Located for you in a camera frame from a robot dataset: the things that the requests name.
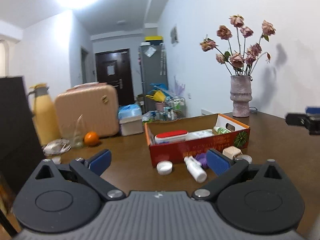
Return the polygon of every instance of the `gray refrigerator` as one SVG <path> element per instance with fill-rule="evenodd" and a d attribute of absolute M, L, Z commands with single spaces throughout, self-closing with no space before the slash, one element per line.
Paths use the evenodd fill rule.
<path fill-rule="evenodd" d="M 150 57 L 147 54 L 150 52 L 150 46 L 140 46 L 140 68 L 143 95 L 147 95 L 153 90 L 153 83 L 162 83 L 168 87 L 165 50 L 161 45 L 152 45 L 156 51 Z M 155 102 L 149 98 L 144 98 L 145 111 L 156 109 Z"/>

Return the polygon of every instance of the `silver screw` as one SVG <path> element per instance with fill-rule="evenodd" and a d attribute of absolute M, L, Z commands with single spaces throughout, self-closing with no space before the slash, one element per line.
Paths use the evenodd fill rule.
<path fill-rule="evenodd" d="M 119 198 L 123 195 L 123 192 L 119 189 L 113 189 L 113 190 L 110 190 L 108 193 L 107 193 L 108 197 L 110 198 Z"/>
<path fill-rule="evenodd" d="M 210 196 L 210 191 L 205 188 L 200 188 L 195 191 L 197 197 L 208 197 Z"/>

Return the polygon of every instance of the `green bottle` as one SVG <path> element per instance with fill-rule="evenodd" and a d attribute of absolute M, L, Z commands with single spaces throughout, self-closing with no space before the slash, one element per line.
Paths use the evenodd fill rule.
<path fill-rule="evenodd" d="M 225 128 L 222 128 L 222 127 L 218 127 L 218 126 L 215 126 L 213 129 L 218 133 L 218 135 L 225 134 L 225 133 L 230 133 L 229 130 L 227 130 Z"/>

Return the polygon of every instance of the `door handle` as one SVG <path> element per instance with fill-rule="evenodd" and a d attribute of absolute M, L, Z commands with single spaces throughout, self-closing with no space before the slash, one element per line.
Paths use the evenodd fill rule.
<path fill-rule="evenodd" d="M 122 89 L 123 88 L 122 79 L 119 79 L 119 85 L 120 85 L 120 89 Z"/>

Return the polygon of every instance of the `dried rose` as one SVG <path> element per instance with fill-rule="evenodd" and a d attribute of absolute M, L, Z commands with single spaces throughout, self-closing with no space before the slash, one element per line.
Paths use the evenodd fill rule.
<path fill-rule="evenodd" d="M 242 35 L 245 37 L 245 38 L 248 38 L 250 36 L 252 36 L 253 34 L 253 30 L 251 30 L 249 27 L 244 27 L 244 28 L 241 28 L 240 29 Z"/>
<path fill-rule="evenodd" d="M 215 47 L 217 47 L 218 45 L 215 43 L 215 41 L 207 38 L 204 39 L 203 42 L 200 43 L 201 48 L 204 52 L 210 50 L 210 49 L 214 49 Z"/>
<path fill-rule="evenodd" d="M 245 58 L 245 63 L 251 66 L 255 60 L 256 60 L 255 56 L 248 54 L 248 56 Z"/>
<path fill-rule="evenodd" d="M 222 54 L 216 54 L 216 60 L 220 63 L 220 64 L 224 64 L 224 56 Z"/>
<path fill-rule="evenodd" d="M 256 43 L 253 46 L 250 46 L 247 50 L 247 54 L 251 54 L 254 57 L 257 57 L 262 52 L 261 46 Z"/>
<path fill-rule="evenodd" d="M 244 18 L 240 15 L 233 15 L 233 16 L 230 16 L 230 23 L 234 26 L 234 27 L 237 27 L 237 28 L 240 28 L 244 25 Z"/>
<path fill-rule="evenodd" d="M 276 34 L 276 29 L 273 27 L 271 23 L 263 20 L 262 32 L 264 35 L 270 36 L 270 35 Z"/>
<path fill-rule="evenodd" d="M 232 37 L 232 34 L 225 25 L 220 25 L 219 29 L 217 30 L 217 36 L 222 40 L 227 40 Z"/>
<path fill-rule="evenodd" d="M 244 58 L 240 53 L 235 53 L 232 57 L 230 57 L 230 62 L 234 68 L 242 68 L 244 64 Z"/>

